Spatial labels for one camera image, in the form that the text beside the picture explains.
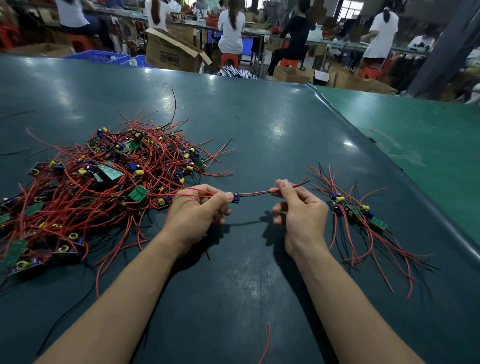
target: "blue crate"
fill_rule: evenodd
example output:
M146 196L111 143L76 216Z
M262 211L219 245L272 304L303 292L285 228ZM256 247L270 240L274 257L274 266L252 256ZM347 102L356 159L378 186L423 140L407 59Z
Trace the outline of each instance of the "blue crate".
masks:
M63 58L66 60L85 60L95 63L123 64L130 59L130 56L120 53L103 52L101 50L88 50Z
M136 56L131 60L127 60L122 63L123 66L133 66L133 67L146 67L146 68L155 68L154 66L148 64L145 61L145 56Z

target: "stool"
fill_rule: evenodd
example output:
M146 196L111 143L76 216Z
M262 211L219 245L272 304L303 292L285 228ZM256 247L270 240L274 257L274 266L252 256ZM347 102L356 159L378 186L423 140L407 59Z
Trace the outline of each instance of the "stool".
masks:
M26 44L15 24L0 24L0 50L21 47Z
M77 53L96 49L95 42L90 36L74 36L73 34L67 34L67 40L70 47L72 47Z
M280 62L280 66L282 67L288 67L291 66L293 68L298 68L299 67L299 62L298 61L292 61L292 60L286 60L285 58L282 59Z
M361 70L360 73L360 78L374 78L376 80L379 80L383 77L384 75L384 70L379 70L376 68L370 68L370 67L364 67L363 70Z
M239 55L232 54L232 53L222 53L222 61L220 62L220 68L223 66L228 66L228 60L231 60L233 63L233 67L236 69L239 68Z

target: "black pants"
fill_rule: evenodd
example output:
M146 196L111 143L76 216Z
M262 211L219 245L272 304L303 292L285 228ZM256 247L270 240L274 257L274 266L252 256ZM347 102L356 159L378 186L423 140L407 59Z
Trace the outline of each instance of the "black pants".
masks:
M305 57L305 52L298 52L296 50L282 48L274 50L272 54L272 61L270 62L270 66L268 66L268 75L273 76L273 72L275 71L275 67L278 63L286 58L287 60L292 61L301 61Z
M70 28L69 26L61 25L60 28L63 32L73 34L74 36L96 36L98 34L103 46L113 51L115 47L108 34L108 24L106 20L90 15L85 15L85 19L88 20L90 24L81 26L80 28Z

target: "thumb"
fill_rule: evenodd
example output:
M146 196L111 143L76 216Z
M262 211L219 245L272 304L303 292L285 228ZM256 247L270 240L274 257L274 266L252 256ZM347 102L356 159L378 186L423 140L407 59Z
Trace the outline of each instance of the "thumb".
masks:
M284 200L287 202L289 207L293 207L295 205L299 205L300 203L303 203L298 195L297 191L293 188L292 184L288 182L287 180L277 180L276 185L280 192L282 193L282 196Z
M217 211L220 210L220 208L223 205L227 205L228 203L233 201L233 193L232 192L218 192L212 197L208 199L207 202L202 204L202 209L211 217L215 215Z

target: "black shirt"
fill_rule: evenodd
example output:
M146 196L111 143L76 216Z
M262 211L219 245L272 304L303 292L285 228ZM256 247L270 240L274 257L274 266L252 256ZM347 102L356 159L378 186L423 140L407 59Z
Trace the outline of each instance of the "black shirt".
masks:
M290 19L282 34L280 34L280 38L285 38L290 33L291 39L288 49L301 52L305 50L310 30L314 29L315 24L309 18L294 16Z

